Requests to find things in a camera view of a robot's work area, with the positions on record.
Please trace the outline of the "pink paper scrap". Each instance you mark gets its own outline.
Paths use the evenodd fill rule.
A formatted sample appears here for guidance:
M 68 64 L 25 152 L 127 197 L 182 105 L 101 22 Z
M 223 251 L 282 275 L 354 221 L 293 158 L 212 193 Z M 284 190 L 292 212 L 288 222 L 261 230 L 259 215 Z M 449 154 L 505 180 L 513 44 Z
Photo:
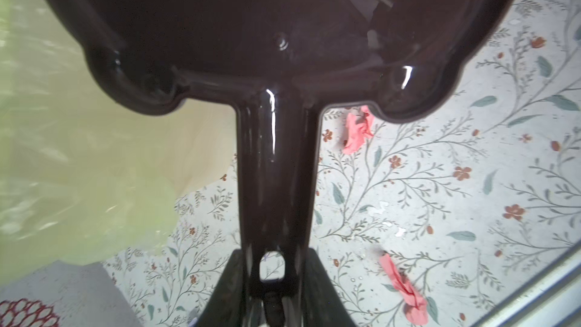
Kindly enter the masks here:
M 379 259 L 379 263 L 391 281 L 393 288 L 402 295 L 406 319 L 413 325 L 427 325 L 429 314 L 426 298 L 413 286 L 409 279 L 399 272 L 389 254 L 383 255 Z
M 367 139 L 372 139 L 372 125 L 375 120 L 374 115 L 367 105 L 360 108 L 360 115 L 349 112 L 346 116 L 347 139 L 343 147 L 346 155 L 354 154 L 366 143 Z

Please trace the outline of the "bin with yellow-green bag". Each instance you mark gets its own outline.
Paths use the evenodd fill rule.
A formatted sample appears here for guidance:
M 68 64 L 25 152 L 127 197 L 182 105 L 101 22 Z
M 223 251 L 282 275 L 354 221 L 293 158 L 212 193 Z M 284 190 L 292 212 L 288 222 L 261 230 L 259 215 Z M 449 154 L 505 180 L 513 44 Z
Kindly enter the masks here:
M 2 284 L 56 261 L 161 249 L 174 201 L 227 171 L 235 138 L 225 105 L 125 109 L 45 0 L 1 0 Z

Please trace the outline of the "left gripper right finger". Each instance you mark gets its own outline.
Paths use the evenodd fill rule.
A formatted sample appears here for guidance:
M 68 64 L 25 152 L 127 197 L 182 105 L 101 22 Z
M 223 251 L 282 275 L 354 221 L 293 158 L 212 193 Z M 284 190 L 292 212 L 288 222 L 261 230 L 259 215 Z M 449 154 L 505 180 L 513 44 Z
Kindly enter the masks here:
M 303 320 L 306 327 L 355 327 L 325 268 L 310 248 L 304 270 Z

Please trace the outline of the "dark brown plastic dustpan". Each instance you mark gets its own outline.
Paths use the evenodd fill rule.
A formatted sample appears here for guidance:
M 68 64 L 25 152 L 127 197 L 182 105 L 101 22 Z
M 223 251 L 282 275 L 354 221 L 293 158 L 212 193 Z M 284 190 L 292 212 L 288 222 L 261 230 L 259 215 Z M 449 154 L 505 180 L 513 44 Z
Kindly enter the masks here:
M 329 107 L 392 124 L 451 95 L 512 0 L 47 0 L 114 101 L 237 114 L 242 326 L 304 326 L 319 132 Z

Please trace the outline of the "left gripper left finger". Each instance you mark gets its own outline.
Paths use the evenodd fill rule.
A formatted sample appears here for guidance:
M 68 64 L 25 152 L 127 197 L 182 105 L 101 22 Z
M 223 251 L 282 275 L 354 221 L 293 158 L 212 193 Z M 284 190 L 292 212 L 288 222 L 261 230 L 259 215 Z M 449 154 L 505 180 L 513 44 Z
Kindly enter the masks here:
M 243 253 L 234 250 L 219 278 L 196 327 L 239 327 L 243 325 L 245 270 Z

